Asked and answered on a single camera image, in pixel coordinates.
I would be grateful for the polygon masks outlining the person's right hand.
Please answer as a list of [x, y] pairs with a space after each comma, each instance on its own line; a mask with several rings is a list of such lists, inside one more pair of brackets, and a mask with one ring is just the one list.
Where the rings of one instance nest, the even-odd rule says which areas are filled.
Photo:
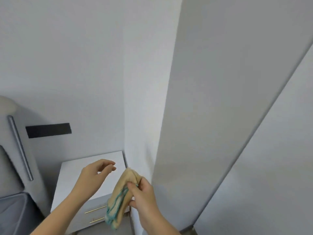
[[139, 193], [133, 195], [128, 205], [138, 212], [147, 213], [148, 211], [159, 211], [153, 186], [150, 182], [142, 177], [139, 184]]

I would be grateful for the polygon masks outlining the person's left hand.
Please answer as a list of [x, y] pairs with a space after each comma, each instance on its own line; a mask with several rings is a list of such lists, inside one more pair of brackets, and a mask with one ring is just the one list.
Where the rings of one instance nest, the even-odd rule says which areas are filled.
[[76, 182], [75, 188], [86, 198], [92, 197], [102, 186], [108, 175], [98, 175], [98, 169], [102, 166], [114, 165], [115, 162], [107, 159], [97, 160], [85, 166]]

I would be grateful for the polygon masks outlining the beige cloth with teal stripes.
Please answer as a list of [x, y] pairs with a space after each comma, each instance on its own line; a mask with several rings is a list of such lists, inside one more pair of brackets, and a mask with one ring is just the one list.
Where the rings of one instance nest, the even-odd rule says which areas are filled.
[[105, 222], [111, 226], [113, 230], [117, 230], [129, 202], [133, 198], [133, 193], [127, 187], [128, 182], [132, 182], [136, 187], [142, 179], [135, 170], [126, 168], [115, 185], [111, 197], [107, 201], [107, 210], [105, 214]]

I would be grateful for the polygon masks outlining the person's left forearm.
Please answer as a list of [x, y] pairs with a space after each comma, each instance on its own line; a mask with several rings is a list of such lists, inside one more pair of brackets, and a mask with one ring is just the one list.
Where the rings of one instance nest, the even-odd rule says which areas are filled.
[[93, 194], [86, 186], [75, 187], [30, 235], [65, 235], [76, 213]]

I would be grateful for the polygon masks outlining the person's right forearm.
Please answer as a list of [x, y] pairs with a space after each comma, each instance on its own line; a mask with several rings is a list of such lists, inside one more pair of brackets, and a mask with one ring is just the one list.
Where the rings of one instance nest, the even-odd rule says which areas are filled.
[[139, 220], [148, 235], [181, 235], [159, 211], [139, 212]]

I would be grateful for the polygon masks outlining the grey metal bar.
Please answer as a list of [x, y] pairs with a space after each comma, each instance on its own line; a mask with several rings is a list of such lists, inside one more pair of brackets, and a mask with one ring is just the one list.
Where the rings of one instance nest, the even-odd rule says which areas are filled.
[[18, 150], [19, 150], [19, 154], [20, 154], [22, 163], [24, 165], [26, 174], [28, 176], [28, 179], [29, 179], [29, 181], [33, 181], [33, 179], [34, 179], [33, 174], [32, 174], [32, 171], [30, 169], [29, 162], [28, 162], [28, 159], [26, 157], [25, 150], [24, 150], [24, 147], [23, 147], [23, 144], [21, 141], [21, 137], [19, 135], [16, 123], [14, 121], [14, 117], [12, 115], [8, 115], [7, 119], [8, 119], [9, 125], [11, 127], [12, 133], [14, 135], [14, 138], [15, 138]]

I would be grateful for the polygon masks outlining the grey padded headboard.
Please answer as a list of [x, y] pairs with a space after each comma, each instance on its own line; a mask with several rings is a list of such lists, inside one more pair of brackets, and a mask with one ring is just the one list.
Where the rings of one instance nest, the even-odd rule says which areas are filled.
[[[19, 150], [9, 125], [7, 116], [12, 115], [16, 123], [21, 141], [33, 174], [33, 181], [29, 181], [24, 165], [22, 163]], [[46, 217], [50, 213], [51, 200], [43, 177], [39, 171], [36, 158], [32, 152], [30, 139], [25, 129], [25, 120], [22, 117], [21, 107], [12, 99], [0, 95], [0, 146], [2, 146], [13, 163], [25, 191], [30, 194], [41, 213]]]

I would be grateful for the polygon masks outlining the white wardrobe door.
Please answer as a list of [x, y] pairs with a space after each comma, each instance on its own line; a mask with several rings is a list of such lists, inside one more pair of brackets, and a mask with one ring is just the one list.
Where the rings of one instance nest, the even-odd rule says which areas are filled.
[[194, 229], [198, 235], [313, 235], [313, 44]]
[[152, 176], [163, 216], [194, 224], [313, 42], [313, 0], [182, 0]]

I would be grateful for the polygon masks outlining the black wall panel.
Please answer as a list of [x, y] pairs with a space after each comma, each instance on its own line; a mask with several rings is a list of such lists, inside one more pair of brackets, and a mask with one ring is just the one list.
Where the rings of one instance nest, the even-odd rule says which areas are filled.
[[28, 138], [43, 138], [72, 134], [70, 123], [26, 126], [25, 129]]

